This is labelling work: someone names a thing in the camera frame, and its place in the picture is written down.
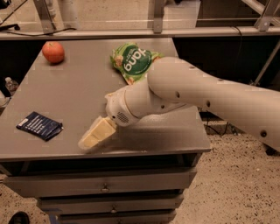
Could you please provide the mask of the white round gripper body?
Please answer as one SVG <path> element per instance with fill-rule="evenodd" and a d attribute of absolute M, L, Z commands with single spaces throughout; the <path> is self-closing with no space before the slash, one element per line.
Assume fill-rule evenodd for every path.
<path fill-rule="evenodd" d="M 106 113 L 118 126 L 127 127 L 137 123 L 139 119 L 132 115 L 125 101 L 126 89 L 123 87 L 105 96 Z"/>

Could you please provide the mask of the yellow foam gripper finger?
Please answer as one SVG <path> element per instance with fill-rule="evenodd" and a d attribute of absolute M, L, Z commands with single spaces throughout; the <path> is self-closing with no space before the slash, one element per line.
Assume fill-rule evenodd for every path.
<path fill-rule="evenodd" d="M 97 117 L 84 133 L 78 146 L 87 151 L 116 132 L 116 123 L 110 117 Z"/>

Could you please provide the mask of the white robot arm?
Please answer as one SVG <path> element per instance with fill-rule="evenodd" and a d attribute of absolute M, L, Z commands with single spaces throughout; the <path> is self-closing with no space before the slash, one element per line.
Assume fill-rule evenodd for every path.
<path fill-rule="evenodd" d="M 189 62 L 164 57 L 132 85 L 106 95 L 106 117 L 94 120 L 78 145 L 89 150 L 149 115 L 197 106 L 280 150 L 280 92 L 216 78 Z"/>

